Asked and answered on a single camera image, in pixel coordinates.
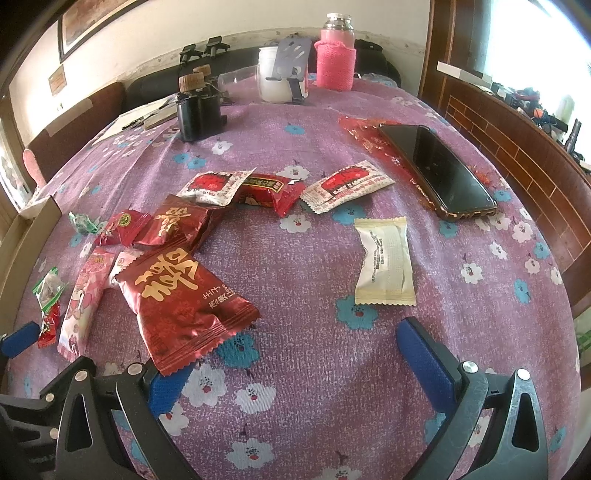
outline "purple tablecloth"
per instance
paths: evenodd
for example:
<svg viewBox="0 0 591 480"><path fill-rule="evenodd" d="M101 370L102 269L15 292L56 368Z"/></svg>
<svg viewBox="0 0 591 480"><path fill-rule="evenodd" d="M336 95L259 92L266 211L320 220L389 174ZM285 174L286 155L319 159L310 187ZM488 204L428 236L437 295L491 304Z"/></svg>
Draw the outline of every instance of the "purple tablecloth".
<svg viewBox="0 0 591 480"><path fill-rule="evenodd" d="M234 209L197 259L262 318L205 357L173 411L161 416L163 425L205 480L401 478L441 423L396 347L397 323L414 315L461 360L501 374L531 372L551 477L559 478L579 404L577 347L556 263L515 193L474 146L402 90L356 80L353 92L312 88L306 104L225 107L226 131L193 144L180 141L176 120L126 132L82 149L41 193L54 194L64 213L107 220L129 207L155 211L199 171L256 167L309 185L361 160L379 166L338 126L347 114L434 128L488 175L500 213L442 222L406 177L391 171L394 185L324 215L302 203L285 219L262 207ZM403 215L417 307L355 306L364 251L353 219ZM62 217L30 278L18 325L39 318L30 287L52 266L70 282L65 307L93 240L74 235ZM121 292L105 292L87 355L100 373L147 360ZM65 366L55 347L34 346L10 362L10 391L35 397ZM489 416L481 417L456 475ZM147 471L122 428L136 465Z"/></svg>

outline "smartphone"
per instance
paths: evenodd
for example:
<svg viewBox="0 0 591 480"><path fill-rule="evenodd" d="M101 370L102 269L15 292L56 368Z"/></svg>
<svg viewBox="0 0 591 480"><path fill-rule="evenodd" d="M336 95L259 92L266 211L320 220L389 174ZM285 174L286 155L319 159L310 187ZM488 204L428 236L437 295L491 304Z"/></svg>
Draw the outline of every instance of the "smartphone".
<svg viewBox="0 0 591 480"><path fill-rule="evenodd" d="M496 201L484 185L427 127L382 124L379 128L415 172L441 218L455 222L496 213Z"/></svg>

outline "thermos lid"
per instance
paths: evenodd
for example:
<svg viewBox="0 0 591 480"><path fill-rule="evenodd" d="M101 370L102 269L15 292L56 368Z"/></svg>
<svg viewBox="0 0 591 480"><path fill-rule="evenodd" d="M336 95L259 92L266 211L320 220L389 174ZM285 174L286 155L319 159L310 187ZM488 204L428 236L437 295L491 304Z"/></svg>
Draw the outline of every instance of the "thermos lid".
<svg viewBox="0 0 591 480"><path fill-rule="evenodd" d="M201 72L206 77L209 77L212 74L212 68L209 65L209 63L206 63L205 65L200 65L199 67L195 67L193 71L195 73Z"/></svg>
<svg viewBox="0 0 591 480"><path fill-rule="evenodd" d="M327 14L328 20L324 24L324 28L328 30L353 30L351 24L351 15L331 13Z"/></svg>
<svg viewBox="0 0 591 480"><path fill-rule="evenodd" d="M178 91L188 93L191 90L199 90L205 87L202 72L189 73L178 78Z"/></svg>

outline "phone case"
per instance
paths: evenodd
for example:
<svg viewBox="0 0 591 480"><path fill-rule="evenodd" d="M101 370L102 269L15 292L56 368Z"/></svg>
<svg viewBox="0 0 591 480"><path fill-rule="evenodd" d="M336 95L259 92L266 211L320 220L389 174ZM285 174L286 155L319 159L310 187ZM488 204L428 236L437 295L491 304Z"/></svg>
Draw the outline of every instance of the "phone case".
<svg viewBox="0 0 591 480"><path fill-rule="evenodd" d="M406 155L404 155L397 148L396 144L394 142L392 142L390 140L390 138L384 132L382 132L381 128L386 125L387 124L380 124L380 126L379 126L380 133L390 143L390 145L398 153L398 155L400 155L400 157L404 159L404 162L406 163L408 168L410 168L410 170L414 173L414 176L415 176L415 179L416 179L418 185L423 189L423 191L425 192L427 197L429 197L429 200L431 200L433 202L433 205L435 205L435 212L437 213L438 217L442 218L443 220L445 220L447 222L457 222L458 220L461 220L463 218L473 218L473 217L477 217L477 216L492 216L496 213L496 210L498 208L498 204L497 204L496 200L494 198L492 198L492 196L491 196L491 199L494 203L494 206L484 209L484 210L470 210L467 212L450 212L449 210L447 210L447 208L445 207L445 205L441 201L441 198L439 198L439 195L435 192L435 190L433 190L431 188L431 186L429 185L429 182L427 182L425 180L421 171L415 166L415 164L413 162L409 161L406 158ZM476 176L474 176L474 178L478 181L478 183L480 183L482 185L482 183L480 182L480 180L478 180L478 178L476 178Z"/></svg>

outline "metal lid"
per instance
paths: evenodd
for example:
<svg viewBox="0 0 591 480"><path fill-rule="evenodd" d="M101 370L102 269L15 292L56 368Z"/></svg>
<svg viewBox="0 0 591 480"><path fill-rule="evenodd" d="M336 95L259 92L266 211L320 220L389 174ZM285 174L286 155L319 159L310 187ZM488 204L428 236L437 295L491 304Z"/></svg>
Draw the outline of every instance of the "metal lid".
<svg viewBox="0 0 591 480"><path fill-rule="evenodd" d="M327 14L328 20L324 24L324 28L328 30L353 30L351 24L351 15L332 13Z"/></svg>

